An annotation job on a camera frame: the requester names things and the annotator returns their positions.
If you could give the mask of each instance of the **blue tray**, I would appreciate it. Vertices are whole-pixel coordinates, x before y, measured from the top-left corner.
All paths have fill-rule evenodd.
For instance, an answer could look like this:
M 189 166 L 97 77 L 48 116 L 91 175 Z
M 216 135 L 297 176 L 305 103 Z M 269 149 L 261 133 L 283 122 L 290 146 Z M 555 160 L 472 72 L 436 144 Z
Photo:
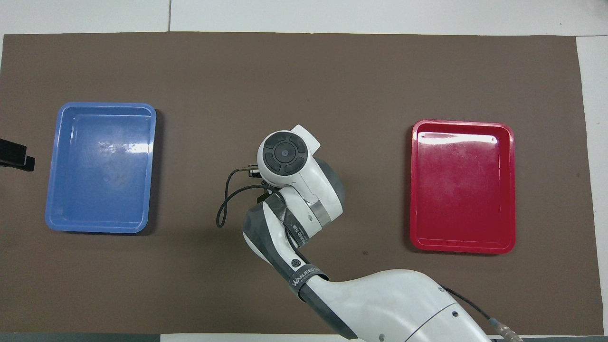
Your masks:
M 71 102 L 59 110 L 46 200 L 58 231 L 136 233 L 148 223 L 156 111 Z

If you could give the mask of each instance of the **white robot link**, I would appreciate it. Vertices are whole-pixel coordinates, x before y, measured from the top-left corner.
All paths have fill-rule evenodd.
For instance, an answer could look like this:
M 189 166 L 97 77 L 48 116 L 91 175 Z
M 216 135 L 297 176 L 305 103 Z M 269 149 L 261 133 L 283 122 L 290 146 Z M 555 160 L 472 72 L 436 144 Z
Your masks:
M 259 173 L 280 190 L 247 212 L 243 235 L 251 249 L 345 338 L 489 342 L 460 304 L 422 273 L 389 270 L 331 282 L 298 252 L 344 208 L 340 179 L 327 163 L 313 157 L 319 147 L 300 125 L 270 134 L 261 143 Z

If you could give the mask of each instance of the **white floor tile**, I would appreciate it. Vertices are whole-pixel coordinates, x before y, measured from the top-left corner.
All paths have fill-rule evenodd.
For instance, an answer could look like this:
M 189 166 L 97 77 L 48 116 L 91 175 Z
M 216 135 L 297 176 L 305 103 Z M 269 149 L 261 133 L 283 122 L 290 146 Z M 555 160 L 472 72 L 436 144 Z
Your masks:
M 578 37 L 582 100 L 587 122 L 587 150 L 593 196 L 599 282 L 608 332 L 608 37 Z
M 606 35 L 605 0 L 173 0 L 172 31 Z

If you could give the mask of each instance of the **brown table mat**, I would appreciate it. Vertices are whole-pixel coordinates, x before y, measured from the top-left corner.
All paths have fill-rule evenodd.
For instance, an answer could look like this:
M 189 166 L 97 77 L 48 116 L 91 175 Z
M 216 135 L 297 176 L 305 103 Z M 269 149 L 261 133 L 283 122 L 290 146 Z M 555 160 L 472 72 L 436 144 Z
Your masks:
M 141 234 L 45 225 L 57 110 L 70 101 L 157 109 Z M 514 130 L 512 252 L 409 243 L 409 131 L 427 118 Z M 255 191 L 214 225 L 227 174 L 295 124 L 347 190 L 344 215 L 303 249 L 332 280 L 413 269 L 519 333 L 602 334 L 575 38 L 176 32 L 5 36 L 0 136 L 26 145 L 36 170 L 0 169 L 0 331 L 332 333 L 245 244 Z

